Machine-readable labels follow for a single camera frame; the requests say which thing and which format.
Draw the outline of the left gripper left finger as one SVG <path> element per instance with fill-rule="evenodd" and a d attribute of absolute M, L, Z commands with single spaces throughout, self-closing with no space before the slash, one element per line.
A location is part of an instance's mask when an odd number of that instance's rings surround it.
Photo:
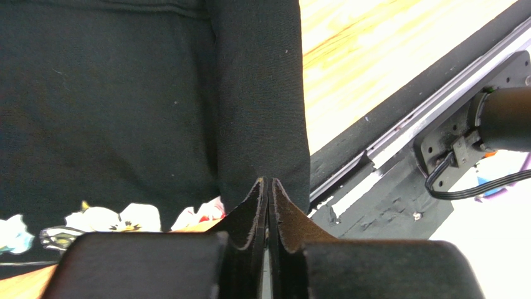
<path fill-rule="evenodd" d="M 228 243 L 219 276 L 219 298 L 259 298 L 267 223 L 267 183 L 259 178 L 245 200 L 211 232 L 227 232 Z"/>

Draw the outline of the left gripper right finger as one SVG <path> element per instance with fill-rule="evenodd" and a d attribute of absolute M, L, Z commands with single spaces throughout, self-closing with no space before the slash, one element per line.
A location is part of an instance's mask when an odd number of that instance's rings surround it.
<path fill-rule="evenodd" d="M 267 198 L 272 297 L 307 298 L 304 244 L 336 238 L 314 223 L 289 199 L 277 178 L 270 180 Z"/>

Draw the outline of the black t shirt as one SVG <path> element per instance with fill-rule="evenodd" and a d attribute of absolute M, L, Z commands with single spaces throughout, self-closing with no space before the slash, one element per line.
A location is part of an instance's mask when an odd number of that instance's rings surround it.
<path fill-rule="evenodd" d="M 2 1 L 1 278 L 256 179 L 310 201 L 298 1 Z"/>

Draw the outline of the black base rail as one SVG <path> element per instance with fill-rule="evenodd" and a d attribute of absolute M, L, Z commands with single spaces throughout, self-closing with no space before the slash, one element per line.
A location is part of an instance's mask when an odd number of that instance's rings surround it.
<path fill-rule="evenodd" d="M 447 191 L 481 157 L 473 99 L 530 85 L 530 2 L 517 1 L 312 156 L 309 217 L 335 237 L 427 239 L 453 212 L 430 196 L 428 171 L 448 151 Z"/>

